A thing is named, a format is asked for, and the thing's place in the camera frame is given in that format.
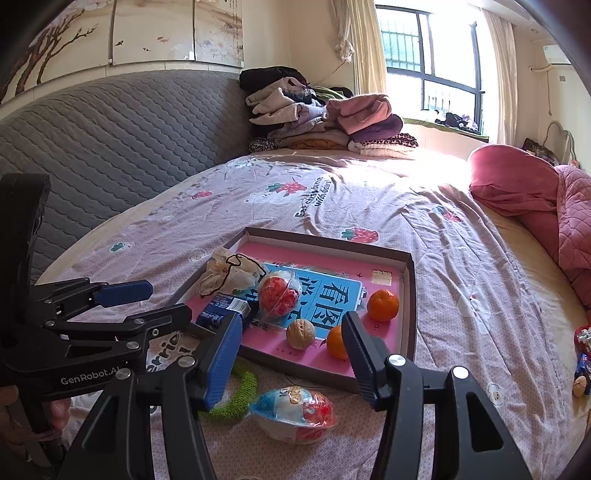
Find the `person's left hand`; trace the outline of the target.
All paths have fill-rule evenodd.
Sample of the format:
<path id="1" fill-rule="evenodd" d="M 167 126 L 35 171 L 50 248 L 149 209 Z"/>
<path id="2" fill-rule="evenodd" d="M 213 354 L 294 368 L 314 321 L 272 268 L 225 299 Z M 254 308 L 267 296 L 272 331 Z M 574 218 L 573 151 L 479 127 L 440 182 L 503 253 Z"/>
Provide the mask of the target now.
<path id="1" fill-rule="evenodd" d="M 8 407 L 15 404 L 18 399 L 19 390 L 16 386 L 1 388 L 1 438 L 11 450 L 23 457 L 26 453 L 26 442 L 52 440 L 61 435 L 70 417 L 71 400 L 63 399 L 50 402 L 45 414 L 49 427 L 41 433 L 35 433 L 30 427 L 15 420 L 9 413 Z"/>

